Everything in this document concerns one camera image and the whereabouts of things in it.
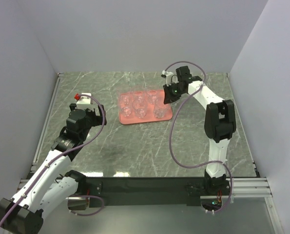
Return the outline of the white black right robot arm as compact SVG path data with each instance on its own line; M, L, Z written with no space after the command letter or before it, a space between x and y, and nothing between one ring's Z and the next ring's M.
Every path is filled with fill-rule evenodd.
M225 100L215 94L205 84L205 79L193 76L188 66L176 69L175 73L162 71L165 78L164 103L176 102L183 94L197 100L205 109L204 131L209 139L209 160L205 163L203 190L210 195L230 190L226 180L227 149L236 130L235 107L230 99Z

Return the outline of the clear faceted glass tumbler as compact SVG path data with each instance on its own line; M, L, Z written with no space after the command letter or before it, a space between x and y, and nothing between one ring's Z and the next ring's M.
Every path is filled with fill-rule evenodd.
M129 117L132 113L131 106L123 106L120 108L119 113L122 117Z
M146 110L148 103L144 97L136 97L132 102L132 107L135 110Z
M135 109L135 116L137 118L144 118L147 114L147 109L146 108L138 108Z
M121 92L118 94L118 102L120 106L128 106L131 104L130 92Z
M168 105L164 104L163 98L159 97L155 100L153 113L156 118L163 118L165 116L167 109Z
M150 104L154 104L155 100L157 99L157 95L158 95L158 90L154 89L154 88L148 88L146 90L147 96L148 96L148 102Z

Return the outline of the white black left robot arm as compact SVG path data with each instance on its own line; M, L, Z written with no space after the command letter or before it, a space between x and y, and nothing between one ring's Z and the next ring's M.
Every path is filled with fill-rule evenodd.
M0 229L13 234L37 234L45 218L68 197L81 197L85 201L103 198L90 195L87 177L77 171L68 171L60 182L54 184L59 173L71 164L85 142L92 127L104 127L107 123L102 104L99 115L93 108L70 105L66 125L54 140L51 150L30 180L10 199L0 201Z

